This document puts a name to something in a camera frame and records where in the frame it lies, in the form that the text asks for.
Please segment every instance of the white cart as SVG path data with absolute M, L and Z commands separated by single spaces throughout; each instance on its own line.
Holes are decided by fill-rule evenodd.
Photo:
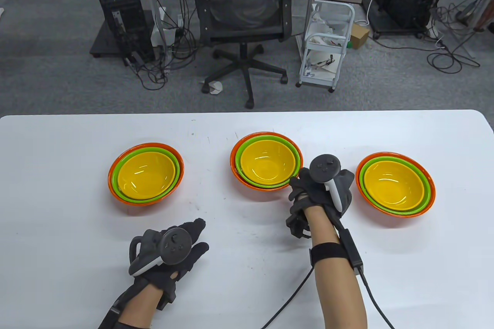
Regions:
M 334 92 L 338 83 L 346 46 L 352 33 L 355 10 L 348 3 L 316 0 L 303 40 L 300 79 Z

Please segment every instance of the green bowl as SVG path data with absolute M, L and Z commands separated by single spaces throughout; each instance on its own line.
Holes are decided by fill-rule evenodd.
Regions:
M 164 191 L 164 193 L 161 193 L 160 195 L 158 195 L 154 198 L 143 199 L 143 200 L 137 200 L 137 199 L 129 198 L 129 197 L 125 196 L 120 191 L 120 188 L 118 187 L 118 182 L 117 182 L 118 173 L 120 172 L 120 169 L 122 168 L 124 163 L 127 162 L 130 158 L 133 158 L 134 156 L 136 156 L 138 154 L 147 153 L 147 152 L 162 153 L 162 154 L 166 155 L 168 158 L 170 158 L 171 161 L 173 162 L 173 164 L 175 165 L 175 170 L 176 170 L 175 179 L 171 183 L 170 187 Z M 165 195 L 167 195 L 169 192 L 171 192 L 173 190 L 173 188 L 175 188 L 179 177 L 180 177 L 180 164 L 178 163 L 178 159 L 172 153 L 170 153 L 166 149 L 148 147 L 148 148 L 143 148 L 143 149 L 133 151 L 132 153 L 128 154 L 125 158 L 123 158 L 120 162 L 118 162 L 117 166 L 115 167 L 115 170 L 113 171 L 112 186 L 113 186 L 113 190 L 115 190 L 115 193 L 120 198 L 122 198 L 123 200 L 130 202 L 130 203 L 134 203 L 134 204 L 142 204 L 142 203 L 153 202 L 153 201 L 156 201 L 158 199 L 163 198 Z
M 424 185 L 424 198 L 420 202 L 418 206 L 416 206 L 413 210 L 411 211 L 406 211 L 406 212 L 400 212 L 400 211 L 394 211 L 393 209 L 389 209 L 387 207 L 382 206 L 378 202 L 376 202 L 370 195 L 367 193 L 367 190 L 365 188 L 364 184 L 364 174 L 367 169 L 373 165 L 374 163 L 380 162 L 380 161 L 393 161 L 393 162 L 398 162 L 401 163 L 402 165 L 406 165 L 408 168 L 413 170 L 418 177 L 420 177 L 420 180 L 422 181 Z M 422 212 L 428 205 L 431 199 L 431 185 L 429 184 L 429 181 L 427 181 L 427 178 L 425 175 L 422 173 L 421 170 L 419 170 L 417 167 L 415 167 L 413 164 L 410 162 L 407 162 L 401 158 L 396 158 L 396 157 L 378 157 L 378 158 L 373 158 L 369 162 L 367 162 L 363 167 L 362 170 L 360 171 L 359 175 L 359 181 L 360 181 L 360 187 L 362 188 L 362 191 L 364 192 L 365 196 L 367 199 L 369 199 L 372 204 L 374 204 L 376 207 L 382 209 L 383 211 L 386 211 L 388 213 L 396 214 L 399 216 L 412 216 L 416 213 Z
M 298 171 L 300 171 L 300 162 L 301 162 L 300 154 L 298 153 L 297 149 L 291 144 L 291 142 L 283 139 L 282 137 L 278 137 L 278 136 L 274 136 L 274 135 L 256 136 L 250 140 L 247 140 L 245 143 L 243 143 L 240 146 L 240 148 L 237 150 L 237 154 L 235 155 L 235 167 L 237 169 L 237 172 L 242 177 L 242 179 L 247 181 L 249 184 L 256 186 L 257 188 L 276 189 L 276 188 L 285 186 L 286 184 L 288 184 L 290 182 L 290 178 L 288 180 L 285 180 L 285 181 L 283 181 L 279 184 L 276 184 L 276 185 L 261 185 L 261 184 L 258 184 L 256 182 L 250 180 L 247 176 L 245 176 L 244 172 L 242 171 L 242 166 L 240 165 L 240 157 L 242 156 L 242 153 L 244 152 L 245 148 L 247 148 L 247 146 L 253 144 L 254 142 L 259 142 L 261 140 L 273 140 L 275 142 L 281 142 L 281 144 L 284 144 L 286 147 L 288 147 L 288 149 L 290 149 L 290 151 L 293 153 L 293 156 L 295 156 L 295 170 L 293 171 L 293 174 L 292 174 L 292 176 L 290 176 L 290 178 L 298 175 Z

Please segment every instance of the orange bowl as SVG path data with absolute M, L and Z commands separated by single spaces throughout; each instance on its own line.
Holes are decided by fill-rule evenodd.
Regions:
M 242 184 L 247 186 L 248 188 L 251 188 L 253 190 L 258 190 L 258 191 L 277 191 L 286 188 L 289 186 L 289 184 L 286 184 L 285 186 L 275 188 L 275 189 L 263 189 L 263 188 L 257 188 L 248 182 L 246 182 L 242 177 L 239 175 L 237 171 L 237 167 L 235 166 L 235 156 L 237 155 L 238 149 L 242 146 L 243 143 L 245 143 L 247 140 L 252 139 L 253 137 L 261 136 L 261 135 L 272 135 L 272 136 L 277 136 L 281 137 L 282 139 L 285 139 L 287 142 L 289 142 L 291 145 L 295 147 L 295 149 L 298 151 L 298 154 L 300 155 L 300 167 L 302 168 L 304 165 L 304 158 L 302 157 L 302 152 L 300 151 L 300 148 L 295 144 L 292 140 L 290 140 L 288 137 L 281 135 L 280 133 L 273 133 L 269 131 L 264 131 L 264 132 L 259 132 L 259 133 L 251 133 L 250 135 L 247 135 L 246 137 L 243 137 L 240 139 L 235 146 L 232 149 L 232 152 L 230 154 L 230 168 L 232 169 L 233 175 L 240 181 Z
M 360 184 L 360 172 L 362 171 L 362 168 L 364 167 L 364 165 L 369 162 L 370 160 L 374 159 L 374 158 L 378 158 L 378 157 L 395 157 L 395 158 L 400 158 L 400 159 L 403 159 L 404 161 L 407 161 L 411 164 L 413 164 L 415 167 L 417 167 L 420 171 L 422 171 L 422 173 L 424 174 L 424 176 L 427 178 L 427 181 L 429 181 L 429 184 L 431 186 L 431 199 L 429 201 L 429 204 L 427 204 L 427 207 L 425 207 L 423 209 L 423 211 L 417 213 L 417 214 L 413 214 L 413 215 L 401 215 L 401 214 L 391 214 L 391 213 L 388 213 L 382 209 L 380 209 L 379 207 L 376 207 L 376 205 L 374 203 L 372 203 L 369 199 L 367 199 L 367 197 L 365 196 L 364 192 L 362 191 L 362 186 Z M 426 213 L 427 211 L 429 211 L 432 207 L 432 204 L 434 204 L 434 200 L 436 200 L 436 186 L 434 185 L 434 181 L 432 181 L 432 177 L 430 176 L 429 172 L 427 172 L 425 170 L 424 167 L 422 167 L 418 162 L 415 162 L 412 158 L 409 158 L 407 156 L 404 156 L 403 154 L 399 154 L 399 153 L 393 153 L 393 152 L 378 152 L 378 153 L 374 153 L 374 154 L 371 154 L 371 155 L 368 155 L 366 156 L 358 165 L 357 167 L 357 171 L 356 171 L 356 174 L 355 174 L 355 181 L 357 183 L 357 188 L 360 192 L 360 195 L 362 195 L 362 197 L 366 200 L 367 203 L 369 203 L 371 206 L 373 206 L 375 209 L 377 209 L 378 211 L 381 211 L 383 212 L 384 214 L 388 214 L 390 216 L 393 216 L 393 217 L 399 217 L 399 218 L 413 218 L 413 217 L 418 217 L 418 216 L 422 216 L 424 213 Z
M 149 148 L 149 147 L 166 149 L 177 158 L 178 164 L 180 165 L 180 175 L 178 176 L 178 181 L 175 184 L 175 187 L 173 188 L 173 190 L 171 190 L 171 192 L 169 192 L 167 195 L 165 195 L 164 197 L 162 197 L 158 200 L 155 200 L 153 202 L 148 202 L 148 203 L 139 203 L 139 204 L 127 202 L 127 201 L 123 200 L 122 198 L 120 198 L 115 193 L 115 190 L 113 190 L 113 186 L 112 186 L 113 171 L 115 171 L 115 167 L 117 166 L 118 162 L 120 162 L 123 158 L 125 158 L 127 155 L 129 155 L 133 151 L 143 149 L 143 148 Z M 136 145 L 134 147 L 131 147 L 130 149 L 128 149 L 128 150 L 124 151 L 122 154 L 120 154 L 120 156 L 118 156 L 118 158 L 115 160 L 115 162 L 113 162 L 112 166 L 110 167 L 110 171 L 108 172 L 108 188 L 109 188 L 111 194 L 113 195 L 113 197 L 115 197 L 120 202 L 128 204 L 129 206 L 134 206 L 134 207 L 146 207 L 146 206 L 150 206 L 151 204 L 161 202 L 166 197 L 168 197 L 171 193 L 173 193 L 178 188 L 180 183 L 182 182 L 183 176 L 184 176 L 184 161 L 183 161 L 180 153 L 178 153 L 178 151 L 176 151 L 174 148 L 172 148 L 171 146 L 166 145 L 166 144 L 161 144 L 159 142 L 147 142 L 144 144 L 140 144 L 140 145 Z

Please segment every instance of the chair base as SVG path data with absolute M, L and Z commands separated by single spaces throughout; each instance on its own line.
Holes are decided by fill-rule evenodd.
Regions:
M 282 75 L 280 82 L 282 84 L 288 83 L 286 69 L 278 68 L 275 67 L 274 65 L 263 63 L 261 61 L 257 61 L 254 59 L 254 56 L 263 53 L 264 53 L 264 48 L 262 47 L 262 45 L 257 45 L 251 52 L 247 53 L 247 43 L 240 43 L 239 56 L 223 50 L 214 50 L 213 51 L 214 59 L 219 59 L 222 57 L 224 59 L 228 59 L 232 63 L 220 69 L 219 71 L 213 73 L 212 75 L 206 77 L 204 80 L 203 87 L 201 89 L 202 93 L 210 93 L 210 82 L 219 80 L 221 77 L 224 77 L 232 73 L 233 71 L 240 69 L 244 74 L 245 86 L 247 87 L 247 93 L 249 94 L 249 99 L 245 103 L 245 108 L 247 109 L 254 108 L 254 95 L 252 94 L 252 85 L 250 84 L 249 68 L 278 73 Z

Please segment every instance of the cardboard box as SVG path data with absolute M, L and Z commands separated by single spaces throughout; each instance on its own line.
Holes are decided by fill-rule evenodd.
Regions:
M 367 38 L 369 37 L 369 32 L 371 30 L 356 23 L 353 23 L 352 35 L 350 41 L 352 42 L 353 48 L 358 49 L 360 46 L 365 44 Z

